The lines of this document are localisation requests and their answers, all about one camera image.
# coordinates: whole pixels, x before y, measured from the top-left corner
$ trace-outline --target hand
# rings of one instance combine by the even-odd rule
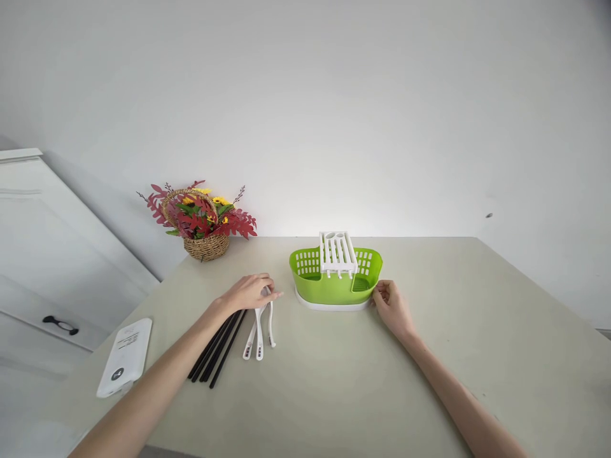
[[[386,327],[403,343],[418,336],[407,301],[392,280],[380,280],[374,288],[376,309]]]
[[[271,294],[263,296],[261,291],[268,286]],[[282,297],[284,293],[274,291],[274,281],[269,274],[247,275],[242,277],[215,303],[227,309],[229,313],[243,309],[260,309],[266,303]]]

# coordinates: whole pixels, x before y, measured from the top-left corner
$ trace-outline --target basket handle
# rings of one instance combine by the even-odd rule
[[[175,229],[178,229],[178,222],[175,221],[174,218],[172,218],[172,216],[167,212],[167,205],[170,203],[170,200],[172,200],[174,197],[176,197],[179,194],[198,195],[199,197],[203,198],[208,204],[210,204],[210,208],[212,208],[212,212],[214,213],[214,216],[216,217],[216,220],[218,221],[218,212],[216,211],[216,205],[214,204],[211,198],[209,198],[206,194],[204,194],[201,191],[196,191],[194,189],[181,189],[181,190],[170,192],[170,194],[165,196],[164,201],[161,203],[162,213],[164,214],[165,218],[170,222],[170,224]]]

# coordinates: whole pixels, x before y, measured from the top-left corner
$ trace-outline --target tabletop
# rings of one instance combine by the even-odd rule
[[[381,278],[409,298],[423,340],[529,454],[611,456],[611,342],[477,239],[353,243],[381,254]],[[285,291],[274,303],[276,348],[242,359],[249,312],[216,387],[185,381],[150,445],[206,458],[469,455],[374,309],[297,301],[289,255],[317,245],[233,238],[222,258],[185,259],[125,320],[153,319],[149,368],[240,276],[269,272]],[[95,396],[114,337],[63,382],[42,420],[84,432],[118,401]]]

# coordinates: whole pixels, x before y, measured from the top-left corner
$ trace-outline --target white door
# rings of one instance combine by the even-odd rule
[[[2,313],[0,336],[0,456],[20,456],[13,439],[33,428],[46,397],[90,353]]]
[[[39,405],[158,285],[40,155],[0,151],[0,456],[24,455],[16,433],[46,431]]]
[[[94,350],[158,281],[40,157],[11,153],[24,150],[0,153],[0,310]]]

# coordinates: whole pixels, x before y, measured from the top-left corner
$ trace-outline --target door handle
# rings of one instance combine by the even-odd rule
[[[70,335],[75,335],[78,332],[78,328],[75,328],[72,324],[66,323],[65,321],[60,321],[58,319],[55,319],[53,315],[44,317],[43,323],[53,323],[57,325],[59,328],[63,329],[64,331],[68,332],[68,334]]]

